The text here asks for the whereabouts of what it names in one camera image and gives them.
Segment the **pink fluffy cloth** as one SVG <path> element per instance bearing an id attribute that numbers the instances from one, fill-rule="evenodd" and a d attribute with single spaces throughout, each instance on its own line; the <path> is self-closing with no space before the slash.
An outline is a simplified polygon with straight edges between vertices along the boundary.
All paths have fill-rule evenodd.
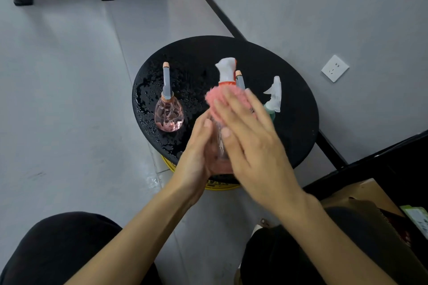
<path id="1" fill-rule="evenodd" d="M 235 95 L 235 97 L 239 100 L 239 102 L 250 111 L 253 111 L 251 104 L 248 101 L 247 95 L 245 91 L 239 88 L 236 84 L 220 84 L 219 86 L 211 88 L 205 95 L 206 103 L 209 105 L 209 111 L 212 119 L 219 123 L 220 125 L 224 125 L 224 121 L 217 113 L 215 108 L 215 101 L 221 102 L 224 105 L 227 105 L 227 100 L 224 97 L 223 90 L 229 89 L 231 93 Z"/>

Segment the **person's left forearm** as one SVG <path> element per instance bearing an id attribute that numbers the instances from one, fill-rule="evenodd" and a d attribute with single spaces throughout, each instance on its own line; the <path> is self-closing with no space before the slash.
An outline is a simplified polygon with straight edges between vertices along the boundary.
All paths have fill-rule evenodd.
<path id="1" fill-rule="evenodd" d="M 205 181 L 174 178 L 64 285 L 139 285 Z"/>

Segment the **green and white packet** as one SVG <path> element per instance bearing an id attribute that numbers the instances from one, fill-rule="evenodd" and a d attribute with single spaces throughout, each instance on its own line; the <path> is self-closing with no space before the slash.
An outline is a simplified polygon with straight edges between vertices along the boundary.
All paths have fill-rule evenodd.
<path id="1" fill-rule="evenodd" d="M 400 206 L 400 209 L 416 225 L 425 239 L 428 240 L 428 212 L 423 207 L 413 207 L 410 205 Z"/>

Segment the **person's right forearm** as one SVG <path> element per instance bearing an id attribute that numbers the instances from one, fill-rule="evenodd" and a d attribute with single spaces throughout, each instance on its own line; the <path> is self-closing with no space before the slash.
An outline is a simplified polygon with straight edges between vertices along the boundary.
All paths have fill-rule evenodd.
<path id="1" fill-rule="evenodd" d="M 398 285 L 328 216 L 311 195 L 280 201 L 275 216 L 297 241 L 327 285 Z"/>

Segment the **brown cardboard box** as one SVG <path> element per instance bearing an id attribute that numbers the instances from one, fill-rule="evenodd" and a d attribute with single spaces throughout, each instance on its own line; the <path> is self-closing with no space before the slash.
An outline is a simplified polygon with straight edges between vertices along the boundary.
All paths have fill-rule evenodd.
<path id="1" fill-rule="evenodd" d="M 369 201 L 383 211 L 405 217 L 400 208 L 373 178 L 345 186 L 328 198 L 321 200 L 321 204 L 324 207 L 332 207 L 348 203 L 350 200 Z"/>

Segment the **person's left leg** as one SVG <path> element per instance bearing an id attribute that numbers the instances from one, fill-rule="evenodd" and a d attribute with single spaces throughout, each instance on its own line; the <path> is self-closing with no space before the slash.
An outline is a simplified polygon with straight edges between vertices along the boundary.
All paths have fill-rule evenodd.
<path id="1" fill-rule="evenodd" d="M 0 285 L 64 285 L 121 230 L 95 213 L 45 218 L 20 241 L 0 275 Z"/>

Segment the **person's left hand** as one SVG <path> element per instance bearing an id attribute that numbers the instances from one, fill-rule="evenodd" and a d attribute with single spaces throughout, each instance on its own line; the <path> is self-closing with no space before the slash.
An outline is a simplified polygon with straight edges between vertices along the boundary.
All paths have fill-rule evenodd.
<path id="1" fill-rule="evenodd" d="M 200 151 L 201 118 L 210 118 L 210 111 L 207 110 L 196 119 L 185 151 L 180 156 L 173 177 L 168 183 L 174 189 L 180 190 L 188 208 L 199 200 L 207 180 L 213 176 L 207 166 L 205 151 Z"/>

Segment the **black cabinet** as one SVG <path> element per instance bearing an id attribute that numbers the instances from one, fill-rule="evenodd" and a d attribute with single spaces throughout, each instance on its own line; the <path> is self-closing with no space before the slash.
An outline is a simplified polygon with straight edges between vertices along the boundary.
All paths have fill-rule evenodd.
<path id="1" fill-rule="evenodd" d="M 305 186 L 323 200 L 345 186 L 373 178 L 400 206 L 428 211 L 428 130 L 356 161 Z"/>

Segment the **person's right hand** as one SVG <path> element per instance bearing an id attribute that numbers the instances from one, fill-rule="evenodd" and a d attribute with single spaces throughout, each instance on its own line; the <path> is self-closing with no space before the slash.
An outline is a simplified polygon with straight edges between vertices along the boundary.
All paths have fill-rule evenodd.
<path id="1" fill-rule="evenodd" d="M 233 174 L 249 195 L 265 209 L 275 215 L 280 201 L 297 201 L 305 193 L 299 186 L 285 148 L 278 137 L 273 122 L 262 103 L 249 90 L 245 90 L 248 101 L 263 130 L 234 130 L 248 162 L 247 169 L 233 169 Z M 221 102 L 215 108 L 221 117 Z"/>

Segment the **white wall socket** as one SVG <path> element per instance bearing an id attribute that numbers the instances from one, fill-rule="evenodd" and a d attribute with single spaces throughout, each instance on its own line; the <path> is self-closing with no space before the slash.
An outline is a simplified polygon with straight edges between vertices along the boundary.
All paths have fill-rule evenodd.
<path id="1" fill-rule="evenodd" d="M 350 68 L 339 56 L 333 55 L 324 65 L 321 72 L 332 82 L 338 79 Z"/>

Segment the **green spray bottle white trigger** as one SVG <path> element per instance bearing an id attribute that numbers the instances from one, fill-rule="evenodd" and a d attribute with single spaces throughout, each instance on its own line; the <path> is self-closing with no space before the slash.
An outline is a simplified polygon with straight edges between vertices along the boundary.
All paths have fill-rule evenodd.
<path id="1" fill-rule="evenodd" d="M 270 100 L 264 104 L 264 108 L 269 114 L 271 121 L 274 121 L 276 113 L 280 113 L 281 111 L 282 86 L 279 76 L 274 77 L 273 84 L 264 94 L 270 95 Z"/>

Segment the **clear spray bottle white trigger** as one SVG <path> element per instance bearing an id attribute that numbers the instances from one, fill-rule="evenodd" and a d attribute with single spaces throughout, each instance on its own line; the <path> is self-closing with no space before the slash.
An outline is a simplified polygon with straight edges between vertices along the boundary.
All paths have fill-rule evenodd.
<path id="1" fill-rule="evenodd" d="M 236 84 L 235 82 L 235 71 L 236 71 L 236 59 L 227 57 L 221 59 L 217 64 L 216 68 L 219 71 L 219 82 L 220 84 Z M 205 157 L 207 161 L 208 169 L 211 175 L 227 175 L 232 173 L 232 167 L 228 158 L 227 152 L 223 145 L 221 137 L 222 125 L 216 123 L 211 115 L 210 118 L 213 122 L 213 134 L 210 139 L 210 143 L 206 146 Z"/>

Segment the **person's right leg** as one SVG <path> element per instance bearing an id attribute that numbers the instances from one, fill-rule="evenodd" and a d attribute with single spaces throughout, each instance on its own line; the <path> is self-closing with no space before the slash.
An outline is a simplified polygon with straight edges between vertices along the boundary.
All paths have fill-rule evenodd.
<path id="1" fill-rule="evenodd" d="M 326 213 L 333 220 L 333 215 Z M 428 271 L 420 262 L 379 267 L 398 285 L 428 285 Z M 240 285 L 327 285 L 282 225 L 261 227 L 254 232 L 246 244 L 240 276 Z"/>

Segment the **yellow bucket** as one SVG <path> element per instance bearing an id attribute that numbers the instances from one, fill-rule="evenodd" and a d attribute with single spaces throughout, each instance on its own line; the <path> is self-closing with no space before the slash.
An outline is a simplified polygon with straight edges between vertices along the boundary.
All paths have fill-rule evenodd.
<path id="1" fill-rule="evenodd" d="M 166 166 L 169 168 L 169 170 L 174 173 L 176 165 L 174 165 L 172 162 L 170 162 L 168 159 L 166 159 L 164 156 L 161 155 L 161 158 L 163 162 L 166 164 Z M 210 191 L 229 191 L 240 188 L 240 184 L 230 184 L 230 183 L 224 183 L 220 181 L 214 181 L 211 179 L 208 179 L 205 185 L 205 190 Z"/>

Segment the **person's leg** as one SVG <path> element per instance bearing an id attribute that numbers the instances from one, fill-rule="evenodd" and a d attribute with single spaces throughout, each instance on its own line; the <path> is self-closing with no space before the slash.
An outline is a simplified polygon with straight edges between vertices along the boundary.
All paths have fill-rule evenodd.
<path id="1" fill-rule="evenodd" d="M 333 220 L 333 215 L 326 213 Z M 379 267 L 398 285 L 428 285 L 428 271 L 420 262 Z M 282 225 L 261 227 L 254 232 L 246 244 L 240 276 L 240 285 L 327 285 Z"/>
<path id="2" fill-rule="evenodd" d="M 95 213 L 45 218 L 20 241 L 0 275 L 0 285 L 64 285 L 121 230 Z"/>

